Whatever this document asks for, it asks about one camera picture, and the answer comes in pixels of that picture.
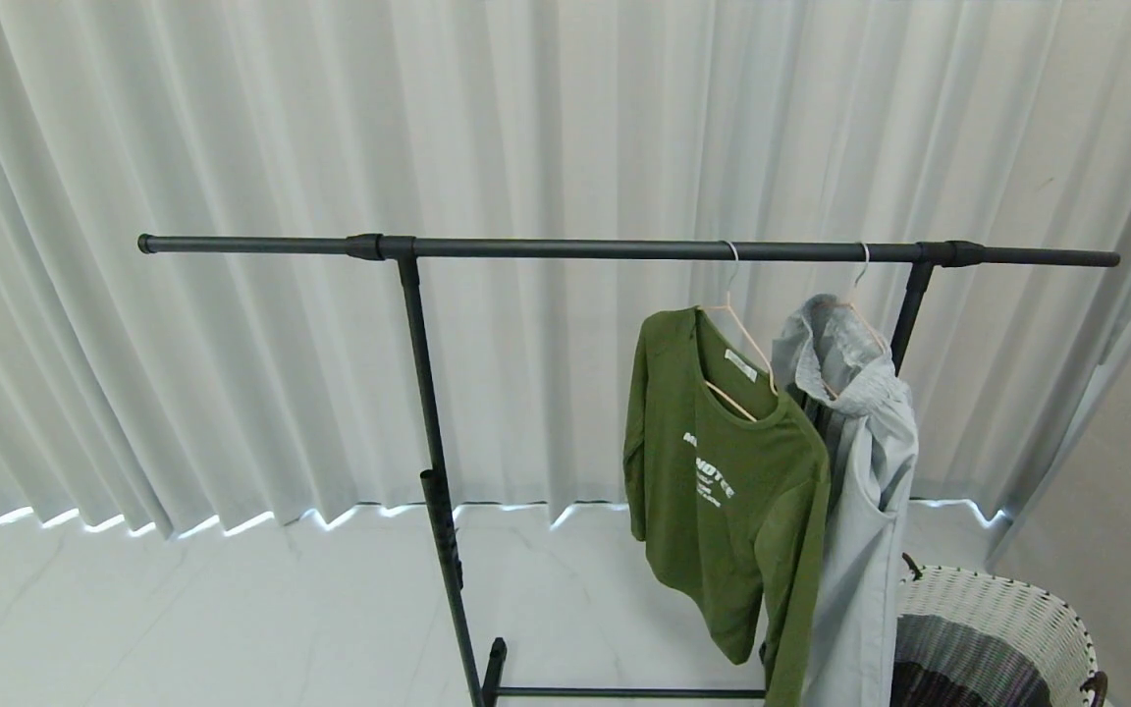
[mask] floor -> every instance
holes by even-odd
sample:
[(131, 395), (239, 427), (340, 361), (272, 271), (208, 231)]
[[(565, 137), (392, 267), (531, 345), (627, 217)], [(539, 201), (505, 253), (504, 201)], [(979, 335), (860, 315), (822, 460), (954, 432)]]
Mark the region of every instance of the floor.
[[(978, 568), (1002, 525), (968, 506), (916, 505), (907, 546), (921, 562)], [(694, 605), (651, 578), (621, 507), (576, 506), (549, 527), (544, 507), (470, 506), (458, 528), (480, 670), (506, 637), (506, 683), (762, 681), (757, 661), (728, 664)], [(1, 707), (465, 699), (421, 507), (172, 541), (77, 519), (43, 528), (32, 515), (0, 525)]]

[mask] clothes hanger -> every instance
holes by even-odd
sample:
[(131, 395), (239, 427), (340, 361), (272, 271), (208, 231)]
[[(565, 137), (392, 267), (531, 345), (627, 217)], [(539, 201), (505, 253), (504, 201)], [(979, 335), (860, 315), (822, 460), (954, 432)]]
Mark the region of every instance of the clothes hanger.
[[(883, 336), (880, 336), (880, 333), (877, 331), (874, 327), (871, 326), (871, 322), (869, 322), (866, 318), (862, 316), (862, 312), (860, 312), (860, 310), (857, 308), (854, 308), (853, 305), (853, 301), (854, 299), (856, 299), (856, 295), (858, 293), (858, 283), (862, 282), (863, 276), (866, 276), (866, 268), (871, 267), (871, 248), (867, 247), (865, 242), (858, 242), (858, 245), (862, 247), (862, 256), (863, 258), (865, 258), (865, 260), (862, 261), (862, 270), (858, 271), (858, 277), (853, 278), (853, 286), (849, 286), (848, 294), (845, 295), (845, 299), (843, 301), (840, 300), (823, 301), (820, 304), (820, 308), (830, 308), (830, 309), (844, 308), (851, 310), (853, 312), (853, 316), (857, 317), (858, 321), (862, 322), (862, 326), (866, 327), (866, 334), (871, 335), (871, 339), (874, 339), (875, 345), (880, 347), (880, 351), (888, 351), (889, 342), (886, 342), (883, 339)], [(822, 388), (827, 390), (827, 393), (831, 396), (831, 398), (840, 397), (840, 394), (837, 393), (836, 390), (832, 390), (831, 386), (829, 386), (826, 380), (822, 381)]]
[[(767, 382), (768, 385), (770, 385), (770, 394), (776, 395), (777, 397), (779, 395), (779, 390), (776, 390), (776, 376), (774, 376), (774, 372), (770, 370), (770, 360), (767, 359), (766, 353), (762, 353), (762, 348), (758, 345), (758, 342), (753, 340), (753, 336), (749, 335), (749, 330), (746, 330), (746, 328), (744, 327), (744, 322), (741, 321), (740, 314), (736, 314), (735, 309), (732, 309), (732, 283), (735, 282), (736, 273), (741, 271), (741, 252), (735, 249), (734, 242), (731, 241), (723, 241), (723, 242), (726, 242), (727, 248), (731, 248), (732, 255), (735, 256), (735, 266), (732, 268), (732, 277), (728, 277), (726, 282), (726, 300), (724, 301), (722, 308), (698, 308), (698, 309), (703, 310), (703, 312), (715, 312), (715, 310), (722, 309), (725, 310), (726, 313), (732, 314), (732, 321), (735, 322), (736, 327), (741, 328), (741, 334), (744, 335), (744, 339), (748, 340), (751, 346), (753, 346), (753, 350), (758, 352), (758, 357), (762, 360), (763, 365), (767, 367)], [(714, 385), (710, 381), (705, 381), (705, 385), (708, 385), (710, 390), (717, 393), (719, 398), (726, 399), (726, 402), (731, 404), (732, 407), (735, 407), (736, 411), (740, 411), (742, 415), (749, 419), (749, 421), (752, 422), (758, 421), (758, 417), (753, 416), (753, 413), (745, 411), (745, 408), (742, 407), (740, 403), (736, 403), (735, 399), (732, 399), (731, 395), (723, 393), (723, 390), (719, 389), (718, 386)]]

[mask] clothes rack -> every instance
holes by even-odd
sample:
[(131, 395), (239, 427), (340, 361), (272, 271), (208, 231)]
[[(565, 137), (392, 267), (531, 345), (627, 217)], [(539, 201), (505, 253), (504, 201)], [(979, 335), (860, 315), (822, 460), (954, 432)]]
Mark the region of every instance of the clothes rack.
[(624, 689), (624, 688), (511, 688), (502, 684), (508, 645), (503, 638), (491, 644), (486, 671), (480, 679), (470, 628), (461, 598), (461, 560), (457, 527), (452, 523), (452, 500), (443, 463), (443, 441), (435, 403), (435, 381), (426, 342), (426, 318), (421, 301), (421, 258), (569, 258), (621, 260), (751, 260), (751, 261), (861, 261), (910, 264), (906, 296), (897, 314), (892, 335), (893, 365), (901, 368), (910, 344), (915, 318), (920, 316), (927, 283), (934, 268), (961, 268), (982, 264), (1080, 265), (1112, 268), (1117, 253), (1096, 250), (1045, 248), (993, 248), (977, 242), (904, 242), (863, 247), (860, 242), (700, 242), (700, 241), (537, 241), (537, 239), (450, 239), (411, 235), (362, 234), (347, 238), (226, 238), (158, 236), (143, 234), (138, 249), (144, 253), (291, 253), (349, 256), (363, 260), (395, 260), (399, 285), (404, 287), (413, 363), (417, 371), (422, 417), (425, 421), (430, 469), (422, 472), (435, 553), (443, 576), (443, 589), (452, 614), (452, 628), (465, 672), (468, 701), (473, 707), (494, 707), (499, 697), (599, 697), (762, 699), (761, 689)]

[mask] light under curtain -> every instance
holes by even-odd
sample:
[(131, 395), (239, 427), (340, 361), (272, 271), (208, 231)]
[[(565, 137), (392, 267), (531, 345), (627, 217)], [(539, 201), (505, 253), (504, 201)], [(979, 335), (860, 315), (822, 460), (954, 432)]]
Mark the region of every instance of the light under curtain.
[[(1116, 248), (1131, 3), (0, 3), (0, 516), (421, 500), (388, 265), (140, 232)], [(431, 260), (454, 500), (622, 500), (638, 325), (726, 265)], [(858, 308), (891, 331), (906, 265)], [(743, 265), (762, 340), (849, 265)], [(939, 271), (915, 494), (992, 515), (1103, 274)]]

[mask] green shirt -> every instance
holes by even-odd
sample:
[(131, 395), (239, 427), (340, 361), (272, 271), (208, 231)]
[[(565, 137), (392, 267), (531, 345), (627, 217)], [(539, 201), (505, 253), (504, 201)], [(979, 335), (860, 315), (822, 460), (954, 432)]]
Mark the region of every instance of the green shirt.
[(788, 395), (774, 397), (767, 372), (700, 309), (658, 312), (636, 345), (623, 469), (631, 532), (654, 575), (696, 601), (736, 664), (753, 652), (766, 601), (766, 704), (798, 704), (830, 486), (827, 449), (805, 414)]

